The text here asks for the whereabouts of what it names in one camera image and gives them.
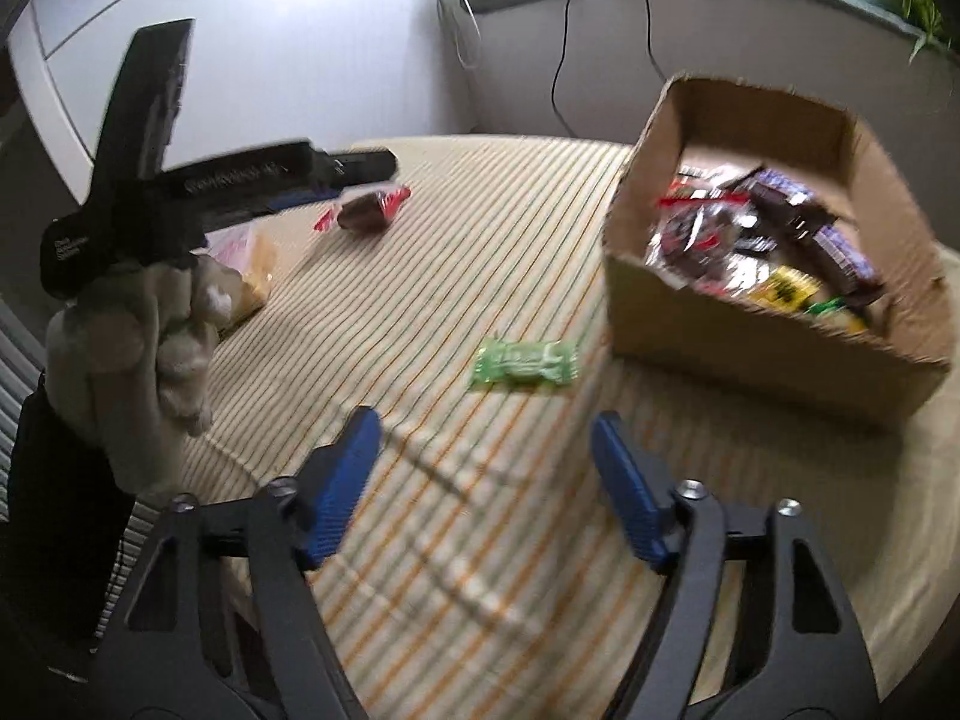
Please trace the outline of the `white gloved left hand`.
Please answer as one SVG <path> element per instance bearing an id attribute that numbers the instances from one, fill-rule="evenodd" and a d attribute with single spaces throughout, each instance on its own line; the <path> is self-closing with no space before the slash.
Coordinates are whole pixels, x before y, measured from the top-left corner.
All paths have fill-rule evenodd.
<path id="1" fill-rule="evenodd" d="M 199 255 L 184 268 L 116 266 L 50 319 L 53 411 L 146 504 L 178 494 L 185 443 L 212 426 L 208 372 L 241 298 L 241 275 Z"/>

